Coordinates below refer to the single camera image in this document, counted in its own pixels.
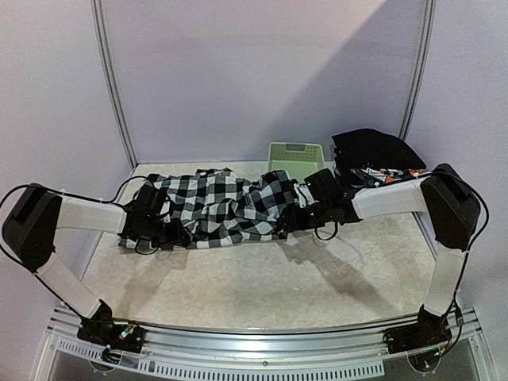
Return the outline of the black t-shirt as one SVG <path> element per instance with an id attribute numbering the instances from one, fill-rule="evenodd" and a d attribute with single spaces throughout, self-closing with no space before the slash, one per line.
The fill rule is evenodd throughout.
<path id="1" fill-rule="evenodd" d="M 332 136 L 343 169 L 426 169 L 425 162 L 404 141 L 376 129 L 355 129 Z"/>

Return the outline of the black white patterned garment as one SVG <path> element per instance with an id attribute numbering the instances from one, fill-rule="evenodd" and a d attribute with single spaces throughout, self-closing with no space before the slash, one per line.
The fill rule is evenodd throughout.
<path id="1" fill-rule="evenodd" d="M 278 220 L 282 209 L 296 200 L 296 183 L 286 171 L 269 171 L 252 181 L 223 168 L 181 176 L 152 173 L 143 185 L 167 194 L 161 215 L 154 218 L 179 219 L 190 235 L 185 248 L 204 249 L 287 239 L 289 233 L 279 230 Z M 151 217 L 133 210 L 137 192 L 125 206 L 126 224 L 135 217 Z"/>

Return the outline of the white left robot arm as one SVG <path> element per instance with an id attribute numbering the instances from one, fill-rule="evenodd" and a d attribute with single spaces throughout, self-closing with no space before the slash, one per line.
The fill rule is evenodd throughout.
<path id="1" fill-rule="evenodd" d="M 117 235 L 150 251 L 185 246 L 189 236 L 167 211 L 164 190 L 144 185 L 125 205 L 67 194 L 38 183 L 16 186 L 20 194 L 2 224 L 4 253 L 32 273 L 61 302 L 87 322 L 100 344 L 112 344 L 118 329 L 108 305 L 97 297 L 59 256 L 56 242 L 63 231 Z"/>

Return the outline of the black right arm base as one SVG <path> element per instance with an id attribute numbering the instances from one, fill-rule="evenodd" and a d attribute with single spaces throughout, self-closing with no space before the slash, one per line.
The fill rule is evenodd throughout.
<path id="1" fill-rule="evenodd" d="M 456 326 L 459 329 L 455 337 L 452 335 L 448 323 L 449 312 L 455 314 Z M 445 343 L 445 346 L 434 354 L 435 357 L 441 357 L 456 345 L 460 339 L 463 324 L 462 309 L 456 300 L 441 316 L 431 314 L 424 306 L 421 306 L 415 323 L 386 329 L 383 332 L 383 343 L 387 346 L 390 354 Z"/>

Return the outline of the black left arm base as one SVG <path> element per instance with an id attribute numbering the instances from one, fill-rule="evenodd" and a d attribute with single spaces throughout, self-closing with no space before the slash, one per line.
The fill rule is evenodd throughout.
<path id="1" fill-rule="evenodd" d="M 77 338 L 92 344 L 132 353 L 141 353 L 147 331 L 131 321 L 118 322 L 102 300 L 90 318 L 82 318 Z"/>

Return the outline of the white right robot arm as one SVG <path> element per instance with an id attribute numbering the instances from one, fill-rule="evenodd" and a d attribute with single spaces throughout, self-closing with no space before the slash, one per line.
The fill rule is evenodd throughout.
<path id="1" fill-rule="evenodd" d="M 480 196 L 448 164 L 392 183 L 344 191 L 329 169 L 307 177 L 294 190 L 296 200 L 278 223 L 287 233 L 336 227 L 388 214 L 426 213 L 433 225 L 437 259 L 422 309 L 441 317 L 456 299 L 472 243 L 487 213 Z"/>

